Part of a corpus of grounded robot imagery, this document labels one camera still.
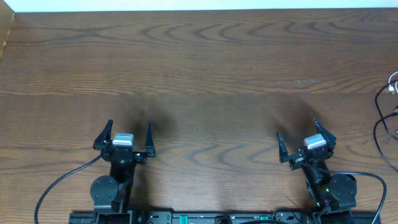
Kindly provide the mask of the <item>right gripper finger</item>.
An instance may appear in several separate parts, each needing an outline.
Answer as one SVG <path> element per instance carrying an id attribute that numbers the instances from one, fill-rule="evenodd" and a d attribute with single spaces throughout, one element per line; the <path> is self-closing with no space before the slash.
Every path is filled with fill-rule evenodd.
<path id="1" fill-rule="evenodd" d="M 328 146 L 335 146 L 336 145 L 336 137 L 331 132 L 329 132 L 327 129 L 325 129 L 317 119 L 313 119 L 313 123 L 314 123 L 315 129 L 317 130 L 317 133 L 321 134 L 324 137 L 326 144 Z"/>
<path id="2" fill-rule="evenodd" d="M 278 141 L 278 145 L 279 145 L 279 158 L 285 159 L 286 157 L 289 156 L 289 152 L 285 146 L 283 137 L 279 134 L 279 132 L 276 132 L 276 136 L 277 136 L 277 141 Z"/>

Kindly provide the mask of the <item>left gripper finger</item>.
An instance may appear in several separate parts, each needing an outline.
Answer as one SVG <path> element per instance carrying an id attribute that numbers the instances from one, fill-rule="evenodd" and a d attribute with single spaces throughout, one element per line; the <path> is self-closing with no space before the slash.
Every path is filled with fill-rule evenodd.
<path id="1" fill-rule="evenodd" d="M 147 123 L 144 147 L 146 149 L 146 153 L 155 153 L 155 146 L 152 137 L 152 126 L 150 122 Z"/>
<path id="2" fill-rule="evenodd" d="M 98 137 L 94 140 L 93 149 L 103 151 L 106 149 L 107 145 L 111 143 L 112 126 L 113 120 L 109 119 L 102 132 L 100 132 Z"/>

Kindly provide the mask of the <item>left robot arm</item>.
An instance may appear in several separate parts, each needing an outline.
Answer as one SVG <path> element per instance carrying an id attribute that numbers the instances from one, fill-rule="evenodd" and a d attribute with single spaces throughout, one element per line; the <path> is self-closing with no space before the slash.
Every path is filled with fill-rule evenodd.
<path id="1" fill-rule="evenodd" d="M 112 136 L 112 126 L 113 120 L 109 120 L 93 143 L 93 148 L 100 152 L 100 158 L 111 164 L 109 175 L 98 177 L 90 188 L 98 217 L 127 212 L 136 166 L 146 164 L 148 158 L 156 156 L 150 123 L 146 127 L 144 151 L 134 149 L 133 134 Z"/>

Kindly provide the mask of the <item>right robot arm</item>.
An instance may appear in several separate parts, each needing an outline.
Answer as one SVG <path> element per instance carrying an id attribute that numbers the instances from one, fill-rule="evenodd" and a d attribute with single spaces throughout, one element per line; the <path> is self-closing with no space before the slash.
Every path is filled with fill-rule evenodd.
<path id="1" fill-rule="evenodd" d="M 356 206 L 357 182 L 351 174 L 332 174 L 326 160 L 331 158 L 336 137 L 318 120 L 313 120 L 317 133 L 303 140 L 297 153 L 289 154 L 284 139 L 276 133 L 280 163 L 289 163 L 291 170 L 301 169 L 306 177 L 308 194 L 318 208 L 308 220 L 320 223 L 331 213 L 345 212 Z"/>

